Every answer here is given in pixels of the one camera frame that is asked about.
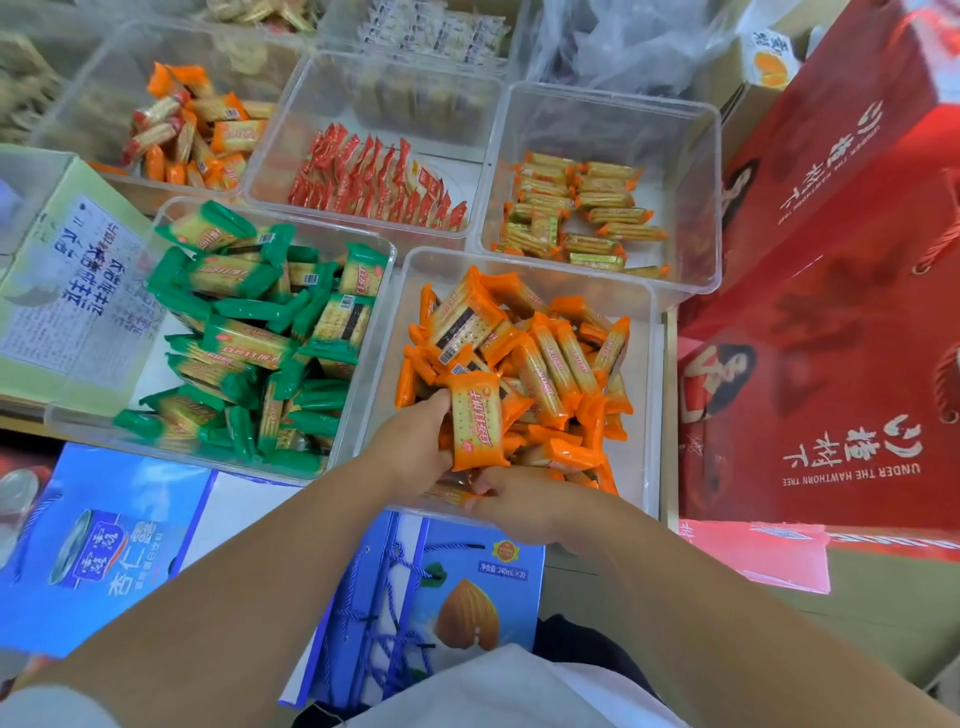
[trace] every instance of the clothing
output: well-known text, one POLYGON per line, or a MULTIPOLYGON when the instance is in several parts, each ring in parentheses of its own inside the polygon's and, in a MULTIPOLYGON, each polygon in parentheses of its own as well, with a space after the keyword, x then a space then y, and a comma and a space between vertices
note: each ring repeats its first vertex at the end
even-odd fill
MULTIPOLYGON (((424 680, 348 725, 446 728, 452 717, 457 728, 684 726, 652 694, 622 675, 602 667, 555 665, 515 644, 424 680)), ((0 703, 0 725, 122 728, 90 698, 56 686, 15 692, 0 703)))

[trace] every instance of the plastic storage container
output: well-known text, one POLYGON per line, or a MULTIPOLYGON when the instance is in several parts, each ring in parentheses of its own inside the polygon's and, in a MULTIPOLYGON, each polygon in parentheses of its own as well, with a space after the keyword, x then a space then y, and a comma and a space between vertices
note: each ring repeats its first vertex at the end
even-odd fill
POLYGON ((398 259, 417 246, 460 249, 479 226, 488 172, 486 161, 503 84, 467 73, 416 66, 371 54, 323 51, 309 61, 286 110, 247 172, 244 195, 257 204, 296 215, 320 216, 376 231, 396 245, 398 259), (354 215, 287 205, 294 178, 309 157, 318 130, 344 124, 389 148, 401 137, 412 154, 439 174, 452 204, 468 203, 460 231, 436 231, 354 215))
MULTIPOLYGON (((181 218, 183 215, 194 212, 204 200, 197 198, 179 197, 170 200, 160 210, 155 219, 155 226, 165 225, 173 220, 181 218)), ((363 242, 375 250, 390 256, 390 262, 383 274, 381 291, 385 292, 391 281, 391 274, 394 269, 396 258, 396 249, 382 237, 350 228, 342 227, 321 221, 310 221, 302 219, 292 219, 285 215, 275 214, 263 210, 252 210, 249 208, 238 207, 237 212, 250 220, 256 226, 269 226, 277 223, 289 223, 297 229, 296 244, 306 245, 316 248, 321 252, 325 259, 331 259, 347 251, 345 244, 348 242, 363 242)), ((154 264, 163 252, 169 247, 170 243, 153 235, 150 240, 144 242, 143 257, 139 266, 139 271, 130 276, 132 271, 128 271, 127 281, 129 285, 137 286, 142 291, 142 295, 149 297, 151 301, 156 301, 150 294, 143 289, 143 283, 153 270, 154 264)), ((373 307, 370 322, 368 324, 368 333, 364 339, 363 348, 360 351, 359 362, 357 364, 356 375, 353 378, 352 385, 348 391, 347 401, 344 406, 344 414, 355 408, 363 410, 366 406, 367 388, 358 386, 361 384, 359 374, 365 367, 365 362, 376 361, 382 347, 381 340, 373 337, 371 334, 377 328, 378 319, 383 316, 383 311, 388 308, 384 305, 384 295, 381 293, 377 297, 376 305, 373 307)), ((190 452, 178 452, 173 449, 163 447, 152 447, 144 445, 136 435, 125 429, 116 427, 112 424, 113 417, 125 407, 130 409, 143 409, 138 404, 143 397, 155 392, 161 392, 165 389, 179 386, 182 384, 177 375, 175 375, 167 366, 164 354, 170 351, 164 336, 172 333, 188 333, 189 330, 180 321, 158 304, 155 305, 155 315, 147 320, 131 322, 125 312, 120 310, 119 306, 113 306, 104 312, 95 325, 90 328, 84 340, 84 347, 77 357, 73 371, 63 384, 63 395, 54 398, 47 407, 44 421, 55 431, 62 433, 65 439, 86 442, 93 445, 100 445, 108 448, 123 449, 131 452, 138 452, 144 455, 160 457, 167 460, 177 460, 182 463, 192 463, 207 468, 217 468, 228 470, 235 473, 245 473, 253 475, 268 475, 274 479, 283 479, 295 481, 302 479, 302 475, 290 473, 277 466, 258 463, 252 465, 239 458, 210 460, 205 457, 191 454, 190 452), (115 336, 120 328, 136 325, 143 330, 143 335, 136 342, 137 351, 112 352, 110 358, 125 357, 130 362, 138 362, 135 366, 139 376, 135 378, 135 385, 125 386, 122 381, 118 381, 116 389, 110 392, 106 397, 102 392, 97 399, 83 400, 79 397, 77 384, 81 380, 89 380, 96 375, 94 363, 104 358, 103 349, 109 348, 109 342, 115 336), (64 401, 65 393, 70 393, 71 407, 61 406, 64 401)), ((340 458, 347 458, 353 455, 356 448, 355 440, 347 436, 347 430, 343 420, 340 429, 337 432, 336 440, 330 451, 328 467, 333 468, 340 461, 340 458)))
POLYGON ((519 77, 517 49, 525 34, 530 31, 533 15, 531 0, 446 0, 446 7, 450 11, 502 16, 512 29, 501 43, 500 57, 496 61, 475 65, 442 60, 414 51, 397 51, 387 46, 365 44, 361 35, 362 26, 369 20, 370 10, 376 3, 373 0, 330 0, 328 5, 326 14, 317 27, 320 42, 324 47, 345 51, 366 48, 374 52, 397 54, 406 61, 429 64, 431 67, 442 67, 455 72, 493 76, 506 83, 519 77))
MULTIPOLYGON (((300 45, 290 39, 265 37, 244 28, 175 20, 130 23, 104 43, 31 136, 30 144, 116 165, 130 138, 133 111, 155 100, 147 92, 155 61, 201 65, 218 92, 277 102, 278 111, 288 82, 300 71, 301 55, 300 45)), ((228 199, 240 190, 238 185, 211 193, 136 177, 104 177, 149 216, 177 195, 228 199)))
MULTIPOLYGON (((108 31, 106 26, 98 24, 72 6, 43 0, 0 0, 0 17, 3 17, 4 32, 25 36, 59 77, 59 83, 54 82, 55 87, 60 86, 56 96, 62 95, 70 80, 103 42, 108 31)), ((13 59, 15 53, 11 49, 5 52, 5 56, 13 59)), ((16 78, 20 75, 19 71, 26 72, 27 69, 11 71, 16 78)), ((6 106, 11 100, 11 94, 17 99, 23 99, 27 95, 25 89, 14 92, 12 88, 17 85, 17 82, 13 82, 11 87, 7 88, 5 84, 0 84, 0 87, 4 88, 4 117, 14 110, 6 106)), ((26 130, 22 137, 4 133, 3 130, 7 127, 5 119, 4 123, 0 124, 0 142, 24 143, 29 138, 26 130)))
MULTIPOLYGON (((499 240, 503 206, 513 199, 513 165, 528 151, 578 161, 644 167, 632 192, 655 211, 662 243, 626 243, 628 267, 670 265, 658 288, 661 309, 720 284, 720 118, 714 107, 558 85, 513 84, 497 125, 492 185, 479 236, 484 251, 499 240)), ((550 265, 568 268, 567 263, 550 265)), ((607 280, 633 276, 593 271, 607 280)))
MULTIPOLYGON (((652 345, 657 335, 656 296, 635 279, 604 279, 577 268, 557 268, 537 260, 516 256, 474 255, 466 252, 419 248, 407 256, 400 280, 394 284, 396 298, 387 301, 393 318, 382 321, 385 346, 376 369, 357 370, 361 382, 371 382, 369 410, 363 416, 357 451, 370 441, 376 430, 394 414, 396 381, 403 363, 403 347, 410 343, 407 328, 420 316, 420 289, 433 285, 442 299, 475 265, 488 275, 517 272, 545 301, 576 291, 598 313, 612 319, 629 316, 630 343, 620 372, 634 406, 634 415, 624 415, 628 442, 607 440, 609 456, 620 495, 654 517, 657 515, 660 482, 660 397, 661 352, 652 345)), ((463 512, 436 500, 422 499, 411 510, 425 515, 462 518, 463 512)))

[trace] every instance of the forearm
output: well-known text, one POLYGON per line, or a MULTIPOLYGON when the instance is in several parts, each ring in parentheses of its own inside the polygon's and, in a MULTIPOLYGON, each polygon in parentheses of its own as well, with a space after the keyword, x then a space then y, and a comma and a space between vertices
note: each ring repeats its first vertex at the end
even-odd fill
POLYGON ((360 459, 324 475, 38 682, 89 694, 124 728, 263 725, 386 505, 385 477, 360 459))
POLYGON ((635 653, 695 726, 956 726, 887 666, 612 498, 564 545, 611 578, 635 653))

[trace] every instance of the cracker packet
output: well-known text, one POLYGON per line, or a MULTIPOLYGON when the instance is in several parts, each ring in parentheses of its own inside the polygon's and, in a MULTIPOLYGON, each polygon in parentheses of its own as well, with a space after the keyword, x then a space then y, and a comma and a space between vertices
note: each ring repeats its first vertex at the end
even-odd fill
POLYGON ((547 427, 564 429, 573 413, 564 406, 564 401, 550 380, 546 363, 534 340, 529 335, 525 336, 511 352, 510 358, 524 390, 537 403, 537 421, 547 427))
POLYGON ((356 366, 375 298, 334 293, 313 334, 300 350, 309 356, 356 366))
POLYGON ((263 369, 278 370, 297 352, 297 342, 217 314, 206 321, 201 348, 263 369))
POLYGON ((340 277, 340 293, 376 296, 390 257, 363 243, 347 243, 347 262, 340 277))
POLYGON ((448 376, 453 416, 454 472, 491 465, 509 465, 503 456, 503 428, 498 395, 499 378, 493 372, 448 376))
POLYGON ((256 228, 236 212, 208 200, 196 212, 156 228, 156 233, 195 253, 214 253, 235 240, 253 237, 256 228))
POLYGON ((181 272, 181 281, 190 290, 210 296, 258 299, 281 273, 272 265, 233 255, 198 255, 181 272))

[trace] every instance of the person's left hand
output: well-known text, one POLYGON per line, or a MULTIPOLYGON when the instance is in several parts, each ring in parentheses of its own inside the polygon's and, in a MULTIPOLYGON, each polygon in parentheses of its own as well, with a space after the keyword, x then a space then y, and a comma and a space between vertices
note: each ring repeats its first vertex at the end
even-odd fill
POLYGON ((438 438, 450 393, 442 389, 427 401, 404 407, 380 426, 362 456, 388 473, 386 494, 405 503, 426 493, 453 465, 453 455, 440 450, 438 438))

